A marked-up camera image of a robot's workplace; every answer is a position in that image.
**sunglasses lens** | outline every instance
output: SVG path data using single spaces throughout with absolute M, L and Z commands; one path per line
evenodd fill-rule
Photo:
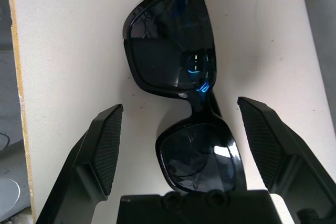
M 143 81 L 178 90 L 211 81 L 216 59 L 204 0 L 144 1 L 131 16 L 127 40 Z
M 163 143 L 161 153 L 171 180 L 183 188 L 207 192 L 235 186 L 230 152 L 208 124 L 176 132 Z

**black plastic frame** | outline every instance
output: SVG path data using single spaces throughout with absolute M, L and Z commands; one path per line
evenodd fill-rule
M 123 39 L 124 39 L 124 47 L 125 52 L 127 56 L 127 60 L 130 66 L 131 73 L 133 75 L 133 78 L 137 85 L 144 91 L 160 95 L 162 97 L 169 97 L 169 98 L 176 98 L 176 99 L 183 99 L 187 100 L 191 106 L 193 111 L 202 111 L 204 107 L 204 101 L 207 100 L 207 97 L 201 96 L 196 90 L 178 90 L 173 88 L 160 88 L 160 87 L 154 87 L 150 84 L 148 84 L 146 81 L 144 81 L 141 76 L 139 75 L 137 71 L 137 67 L 134 61 L 133 57 L 133 51 L 132 46 L 130 44 L 130 38 L 131 38 L 131 28 L 137 18 L 141 16 L 141 14 L 146 11 L 149 7 L 155 5 L 156 3 L 160 2 L 162 0 L 144 0 L 141 2 L 138 6 L 145 6 L 145 8 L 139 12 L 135 17 L 133 16 L 134 11 L 138 8 L 138 6 L 132 10 L 131 14 L 127 17 L 124 26 L 123 26 Z M 209 90 L 211 90 L 216 82 L 216 71 L 214 72 L 213 79 L 209 83 Z
M 175 191 L 179 191 L 181 193 L 193 192 L 190 189 L 180 186 L 179 184 L 175 183 L 174 180 L 171 179 L 166 169 L 166 164 L 164 163 L 161 149 L 162 149 L 162 145 L 164 144 L 164 142 L 171 135 L 187 127 L 200 125 L 200 124 L 211 125 L 217 128 L 220 131 L 220 133 L 223 135 L 222 139 L 226 140 L 224 144 L 226 144 L 227 148 L 229 149 L 231 159 L 233 162 L 233 166 L 235 169 L 236 184 L 233 190 L 247 190 L 244 167 L 243 167 L 242 159 L 240 158 L 240 154 L 239 154 L 239 150 L 237 148 L 236 142 L 227 124 L 223 121 L 223 119 L 221 119 L 217 114 L 215 114 L 210 107 L 208 107 L 208 109 L 203 111 L 202 113 L 193 113 L 189 118 L 175 123 L 173 126 L 169 127 L 157 138 L 156 144 L 155 144 L 156 156 L 159 160 L 159 164 L 160 164 L 160 168 L 162 170 L 163 176 L 165 177 L 168 184 Z
M 153 85 L 148 84 L 146 81 L 142 79 L 137 71 L 137 67 L 134 61 L 132 46 L 130 43 L 131 39 L 131 30 L 132 26 L 137 20 L 137 18 L 146 11 L 149 7 L 156 4 L 157 2 L 162 0 L 144 0 L 141 2 L 134 10 L 132 10 L 131 14 L 127 17 L 124 26 L 123 26 L 123 39 L 124 39 L 124 47 L 127 56 L 127 60 L 130 66 L 131 73 L 137 85 L 144 91 L 160 95 L 163 97 L 168 98 L 175 98 L 175 99 L 183 99 L 187 100 L 191 107 L 192 107 L 192 115 L 184 120 L 181 120 L 168 128 L 164 131 L 156 141 L 156 155 L 160 163 L 160 167 L 162 173 L 168 182 L 168 184 L 176 191 L 181 193 L 189 193 L 192 192 L 187 188 L 183 188 L 182 186 L 176 184 L 169 176 L 165 164 L 163 161 L 163 156 L 161 153 L 161 147 L 164 141 L 171 136 L 172 134 L 176 133 L 177 131 L 184 129 L 186 127 L 198 124 L 209 124 L 214 126 L 215 128 L 219 129 L 223 135 L 222 139 L 225 141 L 224 145 L 228 146 L 230 151 L 234 169 L 235 169 L 235 176 L 236 176 L 236 186 L 235 190 L 246 190 L 246 178 L 243 168 L 243 163 L 240 158 L 239 150 L 236 146 L 235 140 L 231 134 L 231 131 L 227 124 L 220 118 L 220 111 L 218 104 L 216 102 L 216 98 L 212 91 L 212 88 L 216 82 L 216 73 L 217 70 L 214 70 L 214 76 L 211 82 L 209 83 L 209 91 L 205 93 L 198 93 L 195 89 L 189 90 L 178 90 L 175 88 L 160 88 L 155 87 Z

